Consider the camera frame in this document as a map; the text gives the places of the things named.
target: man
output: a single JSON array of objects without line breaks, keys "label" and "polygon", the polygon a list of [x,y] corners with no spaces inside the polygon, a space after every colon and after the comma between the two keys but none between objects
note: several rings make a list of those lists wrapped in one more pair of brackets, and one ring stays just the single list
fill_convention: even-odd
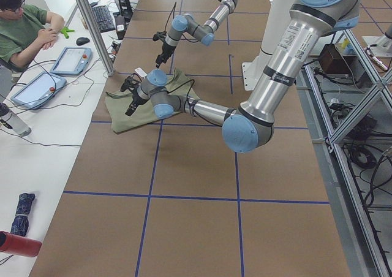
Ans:
[{"label": "man", "polygon": [[17,71],[26,69],[41,49],[52,47],[64,26],[62,16],[24,3],[0,0],[0,58]]}]

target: white desk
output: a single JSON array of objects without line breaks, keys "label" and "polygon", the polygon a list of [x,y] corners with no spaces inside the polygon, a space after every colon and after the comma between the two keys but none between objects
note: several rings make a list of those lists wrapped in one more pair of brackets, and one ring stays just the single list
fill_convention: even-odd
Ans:
[{"label": "white desk", "polygon": [[[75,41],[78,37],[86,36],[92,39],[78,17],[74,17],[69,28],[76,30],[76,32],[70,32],[68,39],[60,34],[54,47],[41,51],[37,55],[37,62],[56,59],[66,46],[76,47]],[[111,37],[117,38],[115,31],[103,33],[102,36],[106,47],[109,47],[113,41]],[[84,47],[92,49],[92,60],[88,66],[90,68],[99,55],[92,40]],[[43,64],[46,70],[50,70],[52,65],[53,63]],[[19,83],[27,83],[41,71],[43,71],[41,67],[34,66],[22,75]],[[92,86],[91,80],[81,77],[78,79],[78,83],[66,86],[45,104],[45,107],[58,104],[77,105],[91,86],[80,106],[60,106],[53,109],[28,111],[20,115],[32,129],[31,134],[25,138],[44,144],[80,145],[82,143],[90,124],[91,115],[96,108],[107,79],[105,69],[100,61],[86,75],[94,80]],[[71,82],[74,79],[75,77],[67,78],[67,81]],[[8,97],[19,89],[20,87],[16,86]],[[12,106],[9,101],[5,101],[5,103]],[[15,112],[21,111],[16,108],[13,110]],[[34,193],[36,199],[29,215],[29,229],[26,237],[43,241],[79,152],[79,147],[32,145],[3,131],[0,131],[0,145],[0,178],[3,186],[0,189],[0,230],[10,231],[19,194]],[[7,256],[9,254],[0,253],[0,259]],[[35,260],[36,258],[13,256],[0,266],[0,276],[27,277]]]}]

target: green object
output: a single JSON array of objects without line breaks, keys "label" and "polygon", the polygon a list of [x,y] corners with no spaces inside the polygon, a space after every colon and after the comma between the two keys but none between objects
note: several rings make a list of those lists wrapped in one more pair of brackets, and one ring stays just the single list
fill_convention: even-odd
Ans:
[{"label": "green object", "polygon": [[[187,77],[181,70],[175,69],[173,76],[168,77],[168,84],[166,85],[166,88],[169,91],[173,90],[189,80],[189,77]],[[185,84],[172,94],[186,95],[191,84],[192,82]],[[189,96],[198,99],[193,90],[190,91]],[[132,93],[128,90],[125,92],[117,91],[114,93],[105,93],[106,108],[109,111],[111,117],[111,129],[114,132],[124,132],[158,120],[154,113],[151,101],[147,101],[146,104],[140,105],[132,116],[127,116],[125,112],[131,102]]]},{"label": "green object", "polygon": [[69,35],[68,35],[69,32],[75,32],[75,30],[68,29],[68,27],[63,27],[60,30],[60,33],[63,34],[66,39],[69,38]]},{"label": "green object", "polygon": [[22,18],[17,21],[0,18],[0,58],[6,62],[32,44],[46,23],[46,10],[32,5],[25,5],[23,10]]}]

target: green t-shirt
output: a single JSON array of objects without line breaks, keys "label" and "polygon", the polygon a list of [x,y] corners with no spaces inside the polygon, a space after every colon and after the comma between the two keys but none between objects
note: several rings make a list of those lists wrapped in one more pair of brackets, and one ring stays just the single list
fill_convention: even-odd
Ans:
[{"label": "green t-shirt", "polygon": [[6,62],[9,62],[14,53],[28,47],[46,23],[46,10],[31,5],[25,5],[23,10],[23,16],[19,20],[0,18],[0,58]]}]

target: hand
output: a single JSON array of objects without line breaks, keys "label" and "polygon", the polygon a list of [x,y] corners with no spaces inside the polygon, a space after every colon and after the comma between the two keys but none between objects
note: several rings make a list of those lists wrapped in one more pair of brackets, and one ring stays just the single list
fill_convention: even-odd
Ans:
[{"label": "hand", "polygon": [[55,42],[56,42],[56,40],[53,40],[53,41],[51,41],[51,42],[45,43],[45,44],[42,46],[42,49],[43,49],[43,50],[46,50],[46,49],[49,49],[49,48],[53,47],[54,44],[55,44]]},{"label": "hand", "polygon": [[53,44],[57,39],[57,33],[55,30],[53,29],[41,29],[38,31],[38,36],[37,36],[37,41],[44,46],[45,44],[52,42]]}]

